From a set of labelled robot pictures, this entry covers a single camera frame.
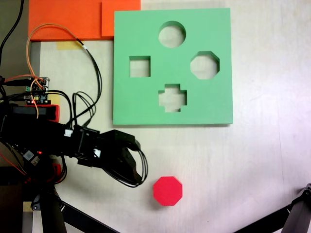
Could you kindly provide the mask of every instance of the orange foam board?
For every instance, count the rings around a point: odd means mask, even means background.
[[[103,0],[102,37],[113,39],[115,11],[140,11],[140,0]]]
[[[44,23],[67,27],[81,40],[113,39],[114,12],[140,10],[140,0],[30,0],[28,34]],[[32,41],[73,40],[56,27],[37,31]]]

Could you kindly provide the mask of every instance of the red foam block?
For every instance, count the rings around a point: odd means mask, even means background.
[[[162,176],[154,184],[154,198],[163,206],[173,206],[183,196],[183,185],[174,176]]]

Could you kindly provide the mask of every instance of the cross-shaped hole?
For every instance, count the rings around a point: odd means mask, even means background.
[[[180,112],[181,106],[187,105],[187,91],[180,90],[179,84],[166,84],[164,91],[159,91],[159,105],[166,113]]]

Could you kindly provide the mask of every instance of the green foam board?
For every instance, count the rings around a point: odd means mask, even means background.
[[[168,24],[186,32],[179,47],[159,41]],[[200,54],[219,62],[212,79],[198,79],[190,70]],[[148,58],[149,77],[131,77],[133,58]],[[168,85],[187,93],[180,112],[167,113],[159,106],[158,94]],[[115,125],[233,123],[230,9],[116,12],[113,106]]]

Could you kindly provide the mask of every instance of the orange wire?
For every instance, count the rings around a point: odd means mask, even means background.
[[[35,72],[33,70],[33,67],[31,66],[31,63],[30,63],[30,58],[29,58],[29,45],[30,45],[30,40],[31,40],[31,37],[33,36],[33,34],[39,30],[39,29],[42,29],[44,27],[50,27],[50,26],[53,26],[53,27],[57,27],[57,28],[61,28],[61,29],[65,29],[69,34],[71,34],[75,39],[78,39],[77,36],[75,34],[72,33],[72,31],[70,31],[67,27],[65,26],[62,26],[60,24],[56,24],[56,23],[45,23],[45,24],[41,24],[39,26],[37,26],[35,29],[33,29],[33,31],[29,34],[29,37],[27,39],[27,43],[26,43],[26,60],[27,60],[27,65],[28,65],[28,68],[30,70],[30,73],[32,74],[32,76],[34,77],[34,81],[33,83],[31,84],[31,87],[30,87],[30,92],[32,90],[32,85],[34,84],[34,82],[37,83],[38,86],[41,86],[40,83],[38,82],[38,78],[37,76],[35,75]],[[39,117],[39,110],[38,110],[38,107],[34,101],[34,104],[35,104],[35,109],[37,111],[37,119]]]
[[[0,156],[7,161],[10,165],[12,165],[13,167],[15,167],[21,174],[23,174],[24,176],[26,176],[26,174],[24,172],[22,172],[17,166],[15,166],[15,164],[13,164],[10,160],[8,160],[2,153],[0,153]]]
[[[36,104],[36,102],[34,100],[33,91],[32,91],[33,85],[34,85],[35,81],[36,81],[36,79],[34,79],[33,82],[30,85],[30,96],[31,96],[32,101],[34,102],[35,109],[37,111],[37,119],[38,119],[39,118],[39,109],[38,109],[38,106],[37,106],[37,104]]]
[[[65,29],[69,34],[71,34],[75,39],[78,39],[77,36],[75,34],[72,33],[72,31],[70,31],[67,27],[65,26],[62,26],[60,24],[56,24],[56,23],[45,23],[45,24],[41,24],[39,26],[37,26],[35,29],[33,29],[33,31],[29,34],[29,37],[27,39],[27,44],[26,44],[26,59],[27,59],[27,65],[28,65],[28,68],[31,72],[32,75],[35,75],[35,72],[31,66],[31,63],[30,63],[30,59],[29,59],[29,44],[30,44],[30,40],[31,40],[31,37],[33,36],[33,34],[40,28],[43,28],[43,27],[50,27],[50,26],[54,26],[54,27],[57,27],[57,28],[61,28],[61,29]]]

